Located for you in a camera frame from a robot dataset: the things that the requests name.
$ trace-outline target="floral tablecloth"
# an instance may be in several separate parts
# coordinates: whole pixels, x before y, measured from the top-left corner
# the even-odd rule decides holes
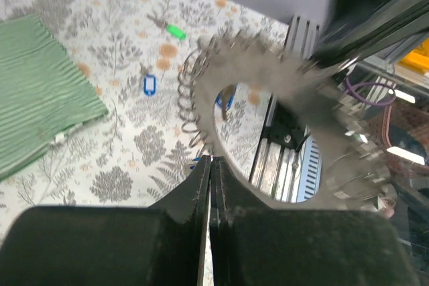
[[[0,240],[13,220],[38,204],[149,206],[184,179],[188,147],[176,104],[177,74],[200,35],[248,29],[281,42],[287,26],[228,0],[0,0],[0,19],[37,13],[109,108],[63,146],[0,183]],[[188,34],[172,38],[148,20],[163,17]],[[141,90],[140,63],[156,76]],[[240,85],[219,135],[249,173],[268,93]],[[212,283],[210,255],[204,282]]]

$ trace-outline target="blue key tag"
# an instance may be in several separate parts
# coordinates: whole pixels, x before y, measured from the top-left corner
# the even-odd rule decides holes
[[[195,159],[193,159],[192,161],[200,161],[200,157],[196,157]],[[193,170],[195,168],[195,165],[191,165],[190,169]]]
[[[145,75],[143,79],[143,93],[147,96],[153,96],[156,93],[156,77],[154,75]]]
[[[228,104],[227,104],[227,110],[229,110],[231,108],[231,106],[233,105],[234,96],[235,95],[231,96],[231,98],[229,99]],[[222,98],[221,98],[220,93],[216,98],[216,104],[217,104],[217,106],[219,106],[220,109],[222,108]]]

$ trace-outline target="coil spring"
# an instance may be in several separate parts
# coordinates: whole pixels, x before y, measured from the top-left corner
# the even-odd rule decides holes
[[[178,74],[178,106],[179,117],[183,121],[182,131],[183,133],[194,134],[193,138],[189,141],[190,148],[196,147],[200,142],[202,143],[202,148],[197,152],[196,157],[201,157],[205,151],[209,155],[212,155],[213,152],[212,143],[206,141],[208,133],[199,130],[196,126],[200,116],[195,112],[193,101],[195,80],[207,69],[210,50],[215,47],[215,43],[215,38],[212,38],[207,49],[192,51],[186,57],[182,71]],[[199,55],[196,57],[193,67],[191,67],[191,59],[196,53],[199,53]]]

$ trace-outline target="green object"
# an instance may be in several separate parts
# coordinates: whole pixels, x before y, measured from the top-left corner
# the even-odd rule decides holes
[[[36,15],[0,23],[0,180],[107,112]]]
[[[186,33],[175,25],[168,25],[166,29],[172,36],[178,38],[179,40],[186,39]]]

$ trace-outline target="yellow object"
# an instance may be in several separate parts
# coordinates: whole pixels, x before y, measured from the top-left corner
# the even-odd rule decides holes
[[[429,71],[429,39],[405,56],[400,64],[420,74]]]

